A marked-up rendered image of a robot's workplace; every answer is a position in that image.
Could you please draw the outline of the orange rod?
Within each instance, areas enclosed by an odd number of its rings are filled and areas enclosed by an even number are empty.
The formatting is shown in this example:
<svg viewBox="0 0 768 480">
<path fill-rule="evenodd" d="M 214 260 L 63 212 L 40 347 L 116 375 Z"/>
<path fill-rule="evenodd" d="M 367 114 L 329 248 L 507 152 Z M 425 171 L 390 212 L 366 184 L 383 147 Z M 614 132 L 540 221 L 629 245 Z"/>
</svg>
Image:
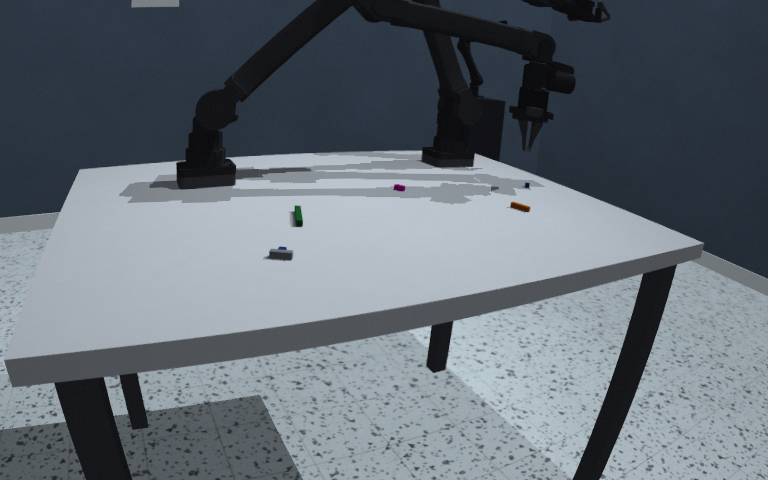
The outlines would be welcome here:
<svg viewBox="0 0 768 480">
<path fill-rule="evenodd" d="M 526 205 L 523 205 L 523 204 L 520 204 L 520 203 L 511 202 L 511 206 L 510 207 L 518 209 L 518 210 L 521 210 L 521 211 L 524 211 L 524 212 L 530 212 L 530 206 L 526 206 Z"/>
</svg>

